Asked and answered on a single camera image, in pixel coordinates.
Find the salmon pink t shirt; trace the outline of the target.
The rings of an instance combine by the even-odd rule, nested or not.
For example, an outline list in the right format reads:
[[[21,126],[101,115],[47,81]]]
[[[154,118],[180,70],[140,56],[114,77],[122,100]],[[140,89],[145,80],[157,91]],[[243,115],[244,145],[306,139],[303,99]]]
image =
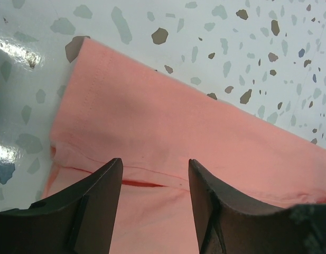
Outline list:
[[[85,38],[43,196],[120,158],[111,253],[198,253],[188,162],[279,207],[326,203],[326,150]]]

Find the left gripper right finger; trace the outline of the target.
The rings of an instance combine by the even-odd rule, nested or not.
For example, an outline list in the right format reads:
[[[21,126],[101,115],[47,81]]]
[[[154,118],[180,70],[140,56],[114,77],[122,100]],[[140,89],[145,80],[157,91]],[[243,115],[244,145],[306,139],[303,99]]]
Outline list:
[[[189,186],[200,253],[326,253],[326,204],[269,205],[194,159]]]

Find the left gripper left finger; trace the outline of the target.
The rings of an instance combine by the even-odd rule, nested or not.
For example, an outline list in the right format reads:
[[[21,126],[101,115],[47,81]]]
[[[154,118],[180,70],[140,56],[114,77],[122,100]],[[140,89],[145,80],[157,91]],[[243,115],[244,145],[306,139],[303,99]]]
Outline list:
[[[0,253],[109,253],[122,176],[115,158],[28,209],[0,212]]]

